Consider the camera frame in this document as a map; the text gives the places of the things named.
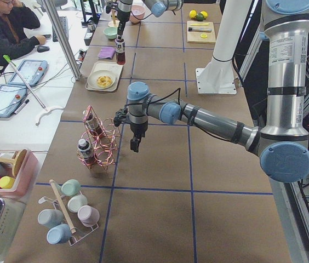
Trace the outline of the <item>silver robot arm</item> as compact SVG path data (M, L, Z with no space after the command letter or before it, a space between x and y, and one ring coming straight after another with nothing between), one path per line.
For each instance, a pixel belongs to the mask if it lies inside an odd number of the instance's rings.
M308 132L303 127L309 1L263 1L263 32L269 40L265 121L246 126L181 100L152 94L146 83L128 87L125 121L134 134L130 148L138 152L148 118L163 123L186 122L224 141L239 144L259 157L271 179L290 183L309 174Z
M166 11L178 11L182 8L182 0L152 0L142 1L145 6L151 11L155 17L160 17ZM117 38L121 39L123 31L125 29L126 22L130 19L131 8L133 0L118 1L117 5L117 17L119 20Z

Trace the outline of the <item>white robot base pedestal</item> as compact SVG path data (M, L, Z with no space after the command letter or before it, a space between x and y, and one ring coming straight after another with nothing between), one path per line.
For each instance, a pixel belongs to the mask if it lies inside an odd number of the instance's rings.
M236 94L232 61L252 0L227 0L211 61L196 69L199 94Z

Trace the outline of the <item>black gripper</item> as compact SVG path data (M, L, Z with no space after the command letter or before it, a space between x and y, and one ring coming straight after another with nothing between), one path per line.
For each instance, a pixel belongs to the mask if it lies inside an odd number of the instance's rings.
M122 36L122 35L123 35L123 32L124 32L126 23L127 23L128 21L129 21L129 19L123 19L123 20L120 20L120 21L119 21L118 29L117 29L117 34L118 34L119 36Z
M141 139L145 137L145 133L148 129L148 123L131 123L130 130L133 132L134 136L130 140L130 149L134 152L139 151L139 146Z

